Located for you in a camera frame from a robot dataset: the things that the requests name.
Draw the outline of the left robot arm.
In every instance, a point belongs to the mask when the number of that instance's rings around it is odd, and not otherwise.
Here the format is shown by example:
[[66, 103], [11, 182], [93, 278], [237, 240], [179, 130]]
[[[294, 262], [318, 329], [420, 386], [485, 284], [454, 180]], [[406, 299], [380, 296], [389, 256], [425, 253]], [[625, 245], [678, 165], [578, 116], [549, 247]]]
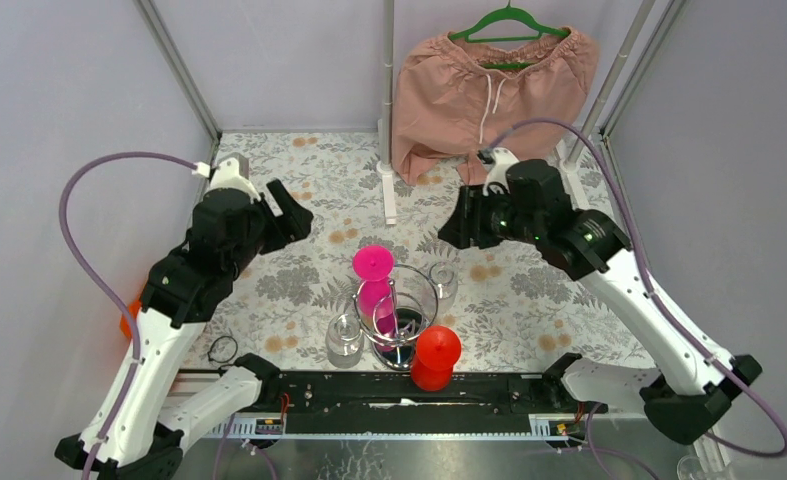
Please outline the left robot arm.
[[234, 186], [211, 189], [195, 206], [185, 241], [149, 272], [132, 367], [120, 369], [88, 427], [59, 441], [62, 463], [101, 479], [170, 479], [189, 447], [229, 415], [279, 402], [279, 368], [249, 353], [175, 409], [162, 409], [184, 356], [243, 270], [310, 233], [312, 213], [281, 181], [266, 186], [279, 215], [267, 196]]

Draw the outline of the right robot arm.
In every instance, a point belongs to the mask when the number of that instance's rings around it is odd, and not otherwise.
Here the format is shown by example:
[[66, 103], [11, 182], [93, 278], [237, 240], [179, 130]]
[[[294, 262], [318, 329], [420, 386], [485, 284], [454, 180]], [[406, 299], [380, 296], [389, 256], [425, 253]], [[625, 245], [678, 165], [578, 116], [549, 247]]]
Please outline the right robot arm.
[[566, 354], [549, 369], [544, 402], [566, 412], [579, 401], [642, 413], [665, 437], [690, 445], [709, 432], [763, 372], [751, 355], [733, 355], [670, 311], [693, 345], [661, 312], [662, 294], [641, 280], [629, 237], [604, 212], [573, 206], [557, 168], [544, 160], [496, 165], [502, 179], [462, 186], [438, 237], [457, 249], [502, 241], [536, 247], [543, 259], [584, 286], [629, 329], [653, 359], [648, 369]]

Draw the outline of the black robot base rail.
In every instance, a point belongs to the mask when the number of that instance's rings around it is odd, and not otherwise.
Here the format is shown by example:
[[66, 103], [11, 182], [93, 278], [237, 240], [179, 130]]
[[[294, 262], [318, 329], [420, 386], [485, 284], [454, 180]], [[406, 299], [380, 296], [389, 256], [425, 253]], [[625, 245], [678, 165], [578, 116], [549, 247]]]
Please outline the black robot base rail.
[[238, 416], [258, 419], [263, 438], [561, 439], [558, 426], [589, 409], [533, 373], [459, 373], [428, 392], [406, 373], [287, 370]]

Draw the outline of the clear ribbed wine glass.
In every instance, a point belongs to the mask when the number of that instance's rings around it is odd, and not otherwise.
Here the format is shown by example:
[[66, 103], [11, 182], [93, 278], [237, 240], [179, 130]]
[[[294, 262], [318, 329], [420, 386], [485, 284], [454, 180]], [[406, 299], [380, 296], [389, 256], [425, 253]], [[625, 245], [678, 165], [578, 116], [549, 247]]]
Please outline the clear ribbed wine glass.
[[428, 271], [429, 280], [432, 282], [439, 300], [453, 300], [458, 291], [458, 271], [450, 262], [436, 262]]

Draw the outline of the red plastic wine glass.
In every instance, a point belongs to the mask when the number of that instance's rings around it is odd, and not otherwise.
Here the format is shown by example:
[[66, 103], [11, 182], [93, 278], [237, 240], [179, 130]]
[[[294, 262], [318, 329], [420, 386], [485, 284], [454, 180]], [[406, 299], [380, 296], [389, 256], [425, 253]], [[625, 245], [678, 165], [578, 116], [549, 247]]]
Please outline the red plastic wine glass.
[[414, 384], [429, 392], [445, 388], [462, 354], [458, 335], [445, 326], [428, 327], [416, 341], [410, 376]]

